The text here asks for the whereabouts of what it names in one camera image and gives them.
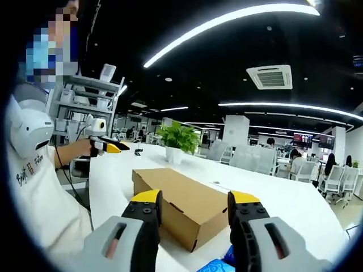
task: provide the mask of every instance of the cardboard box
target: cardboard box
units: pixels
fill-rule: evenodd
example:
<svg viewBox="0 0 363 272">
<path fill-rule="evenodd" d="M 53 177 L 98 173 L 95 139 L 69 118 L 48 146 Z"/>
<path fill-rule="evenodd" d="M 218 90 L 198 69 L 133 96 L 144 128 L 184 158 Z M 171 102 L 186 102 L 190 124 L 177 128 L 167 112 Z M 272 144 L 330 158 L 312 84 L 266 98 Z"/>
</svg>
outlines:
<svg viewBox="0 0 363 272">
<path fill-rule="evenodd" d="M 190 252 L 228 225 L 227 195 L 170 168 L 132 173 L 134 194 L 163 191 L 162 226 Z"/>
</svg>

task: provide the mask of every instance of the black ceiling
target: black ceiling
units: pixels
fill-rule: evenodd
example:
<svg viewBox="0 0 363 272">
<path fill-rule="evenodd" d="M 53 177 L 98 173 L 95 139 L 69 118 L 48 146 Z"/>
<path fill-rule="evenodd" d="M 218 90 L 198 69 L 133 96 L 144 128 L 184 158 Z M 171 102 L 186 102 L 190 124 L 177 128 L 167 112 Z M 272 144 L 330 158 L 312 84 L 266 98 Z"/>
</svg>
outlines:
<svg viewBox="0 0 363 272">
<path fill-rule="evenodd" d="M 332 126 L 321 120 L 245 113 L 272 112 L 362 125 L 359 120 L 314 110 L 218 106 L 263 101 L 353 112 L 363 102 L 363 78 L 356 74 L 359 67 L 353 65 L 353 56 L 363 55 L 363 8 L 359 0 L 320 0 L 317 9 L 321 16 L 274 12 L 235 19 L 191 38 L 143 68 L 154 54 L 200 24 L 245 7 L 278 2 L 101 0 L 85 53 L 85 37 L 97 3 L 88 1 L 79 20 L 82 75 L 97 78 L 104 63 L 116 65 L 113 81 L 125 77 L 129 86 L 119 99 L 120 113 L 128 109 L 140 112 L 130 104 L 143 101 L 153 109 L 189 107 L 148 114 L 182 122 L 220 123 L 226 114 L 246 114 L 251 125 L 318 132 Z M 283 2 L 308 5 L 305 0 Z M 246 72 L 249 67 L 282 64 L 292 68 L 292 90 L 259 90 Z"/>
</svg>

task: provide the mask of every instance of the green plant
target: green plant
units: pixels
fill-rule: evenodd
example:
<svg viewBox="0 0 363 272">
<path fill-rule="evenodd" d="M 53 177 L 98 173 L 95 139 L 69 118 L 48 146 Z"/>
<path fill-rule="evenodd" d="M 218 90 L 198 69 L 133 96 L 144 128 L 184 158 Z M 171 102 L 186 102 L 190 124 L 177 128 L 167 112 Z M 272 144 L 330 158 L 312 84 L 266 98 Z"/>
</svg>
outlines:
<svg viewBox="0 0 363 272">
<path fill-rule="evenodd" d="M 165 146 L 179 148 L 184 152 L 190 151 L 194 154 L 199 145 L 198 134 L 191 127 L 181 126 L 178 122 L 173 122 L 172 126 L 163 126 L 157 134 L 163 137 L 161 141 Z"/>
<path fill-rule="evenodd" d="M 355 160 L 355 161 L 352 163 L 352 167 L 353 167 L 353 168 L 358 168 L 358 167 L 359 167 L 359 161 Z"/>
</svg>

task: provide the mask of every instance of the dark hair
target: dark hair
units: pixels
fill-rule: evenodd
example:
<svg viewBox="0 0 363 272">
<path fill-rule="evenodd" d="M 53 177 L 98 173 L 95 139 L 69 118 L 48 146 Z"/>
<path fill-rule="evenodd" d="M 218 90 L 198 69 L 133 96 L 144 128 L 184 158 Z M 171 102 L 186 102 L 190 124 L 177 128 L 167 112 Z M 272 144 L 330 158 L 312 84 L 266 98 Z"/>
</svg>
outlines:
<svg viewBox="0 0 363 272">
<path fill-rule="evenodd" d="M 327 164 L 325 165 L 325 175 L 326 176 L 329 176 L 331 168 L 333 168 L 333 165 L 336 165 L 335 156 L 333 153 L 330 153 Z"/>
<path fill-rule="evenodd" d="M 352 156 L 347 157 L 347 161 L 345 162 L 345 165 L 352 167 Z"/>
<path fill-rule="evenodd" d="M 296 156 L 296 157 L 301 157 L 301 154 L 299 151 L 297 151 L 296 148 L 292 149 L 291 153 L 290 153 L 290 157 L 293 158 L 293 156 Z"/>
<path fill-rule="evenodd" d="M 275 144 L 275 139 L 268 138 L 266 143 L 269 144 L 269 145 L 274 145 Z"/>
</svg>

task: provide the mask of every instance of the white flower pot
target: white flower pot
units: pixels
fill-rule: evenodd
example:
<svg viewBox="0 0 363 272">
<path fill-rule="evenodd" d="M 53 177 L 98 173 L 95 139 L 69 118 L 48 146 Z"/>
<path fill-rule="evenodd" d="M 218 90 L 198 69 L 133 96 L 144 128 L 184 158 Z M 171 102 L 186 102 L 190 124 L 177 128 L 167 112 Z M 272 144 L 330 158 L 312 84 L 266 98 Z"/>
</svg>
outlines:
<svg viewBox="0 0 363 272">
<path fill-rule="evenodd" d="M 179 148 L 165 147 L 166 160 L 172 164 L 180 164 L 183 158 L 183 151 Z"/>
</svg>

